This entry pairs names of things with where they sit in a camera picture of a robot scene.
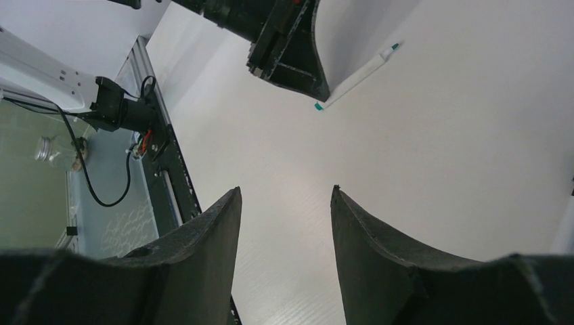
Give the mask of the glass jar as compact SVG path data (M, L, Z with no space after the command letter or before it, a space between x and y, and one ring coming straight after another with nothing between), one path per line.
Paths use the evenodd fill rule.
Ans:
M79 154L69 135L42 136L34 153L37 161L65 171L78 172L83 169Z

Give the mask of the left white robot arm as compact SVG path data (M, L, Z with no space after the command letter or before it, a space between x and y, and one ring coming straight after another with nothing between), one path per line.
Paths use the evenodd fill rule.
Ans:
M321 102L330 97L315 41L318 1L181 1L180 6L249 41L247 66L254 76ZM152 85L129 99L109 78L71 68L5 29L1 76L96 129L145 133L158 118Z

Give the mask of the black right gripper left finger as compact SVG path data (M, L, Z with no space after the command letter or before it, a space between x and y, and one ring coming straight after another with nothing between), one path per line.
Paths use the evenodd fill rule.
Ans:
M233 324L239 188L124 257L1 252L2 324Z

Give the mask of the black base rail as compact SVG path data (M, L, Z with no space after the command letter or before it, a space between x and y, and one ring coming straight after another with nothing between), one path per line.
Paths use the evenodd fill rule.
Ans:
M145 85L144 99L157 111L147 151L141 164L158 235L162 236L199 216L202 209L169 118L159 82L144 80L155 75L146 45L147 39L138 37L128 55L127 63L133 69L136 85L138 87L141 84Z

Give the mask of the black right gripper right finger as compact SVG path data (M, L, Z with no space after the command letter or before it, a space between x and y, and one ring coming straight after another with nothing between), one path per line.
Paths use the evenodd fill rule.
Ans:
M348 324L572 324L573 257L514 253L475 261L424 244L331 197Z

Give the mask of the white pen green end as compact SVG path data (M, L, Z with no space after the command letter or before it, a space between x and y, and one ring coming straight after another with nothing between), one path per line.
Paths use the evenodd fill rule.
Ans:
M334 104L336 101L350 92L353 88L365 81L380 67L382 67L400 47L401 43L395 43L382 52L377 53L365 65L357 69L353 74L351 74L341 84L339 84L334 89L334 91L332 91L330 97L325 102L316 102L314 105L315 109L322 111Z

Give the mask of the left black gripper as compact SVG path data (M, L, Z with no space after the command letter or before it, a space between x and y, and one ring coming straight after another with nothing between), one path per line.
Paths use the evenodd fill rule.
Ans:
M176 1L250 42L250 73L317 101L330 97L315 40L319 1Z

